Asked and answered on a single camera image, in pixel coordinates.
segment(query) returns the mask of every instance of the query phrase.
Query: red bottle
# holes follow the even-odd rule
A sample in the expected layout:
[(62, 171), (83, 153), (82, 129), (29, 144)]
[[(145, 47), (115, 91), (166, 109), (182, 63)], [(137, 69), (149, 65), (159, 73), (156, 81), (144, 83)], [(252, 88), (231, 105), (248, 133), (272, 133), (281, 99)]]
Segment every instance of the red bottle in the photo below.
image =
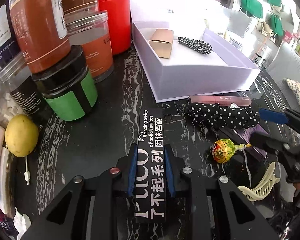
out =
[(99, 10), (108, 11), (112, 54), (131, 46), (130, 0), (98, 0)]

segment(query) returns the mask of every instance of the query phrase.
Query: green label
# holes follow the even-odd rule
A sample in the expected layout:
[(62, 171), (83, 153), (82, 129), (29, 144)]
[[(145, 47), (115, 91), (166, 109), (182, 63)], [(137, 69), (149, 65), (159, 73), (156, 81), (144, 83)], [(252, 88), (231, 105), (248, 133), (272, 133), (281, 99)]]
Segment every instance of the green label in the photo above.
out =
[(70, 91), (58, 98), (54, 98), (54, 99), (45, 98), (45, 100), (47, 101), (49, 106), (53, 109), (53, 111), (60, 117), (60, 119), (64, 121), (76, 120), (85, 115), (85, 112), (82, 109), (77, 98), (75, 97), (73, 91)]
[(93, 107), (97, 101), (98, 93), (97, 93), (97, 89), (94, 85), (90, 71), (88, 72), (86, 77), (81, 81), (81, 86), (82, 86), (84, 93), (86, 94), (86, 97), (90, 103), (90, 106)]

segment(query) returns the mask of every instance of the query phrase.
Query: box lid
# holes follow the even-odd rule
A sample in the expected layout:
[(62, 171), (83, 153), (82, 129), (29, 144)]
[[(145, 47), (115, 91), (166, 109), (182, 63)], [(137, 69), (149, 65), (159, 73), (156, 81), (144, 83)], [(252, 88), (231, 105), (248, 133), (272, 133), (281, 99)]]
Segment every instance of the box lid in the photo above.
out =
[(173, 31), (168, 29), (157, 29), (151, 36), (150, 41), (160, 41), (166, 43), (173, 42)]

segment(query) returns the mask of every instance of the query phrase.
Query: black and white checkered scrunchie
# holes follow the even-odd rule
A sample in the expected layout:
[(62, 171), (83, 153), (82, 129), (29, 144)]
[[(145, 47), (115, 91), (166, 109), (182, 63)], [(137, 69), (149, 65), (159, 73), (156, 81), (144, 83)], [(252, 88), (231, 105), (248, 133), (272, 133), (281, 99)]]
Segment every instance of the black and white checkered scrunchie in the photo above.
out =
[(211, 125), (213, 128), (242, 129), (256, 126), (260, 121), (258, 112), (251, 106), (242, 108), (220, 107), (219, 104), (191, 103), (188, 105), (188, 116), (197, 123)]
[(204, 41), (178, 37), (178, 42), (202, 54), (208, 55), (212, 51), (211, 45)]

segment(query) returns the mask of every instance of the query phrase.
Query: black lid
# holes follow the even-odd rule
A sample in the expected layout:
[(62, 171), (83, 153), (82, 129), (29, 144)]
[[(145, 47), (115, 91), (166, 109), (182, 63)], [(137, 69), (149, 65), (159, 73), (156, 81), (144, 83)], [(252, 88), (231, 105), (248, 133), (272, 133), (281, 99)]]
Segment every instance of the black lid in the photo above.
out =
[(32, 74), (32, 79), (41, 93), (52, 93), (76, 79), (84, 72), (86, 65), (82, 47), (72, 45), (67, 56), (47, 70)]

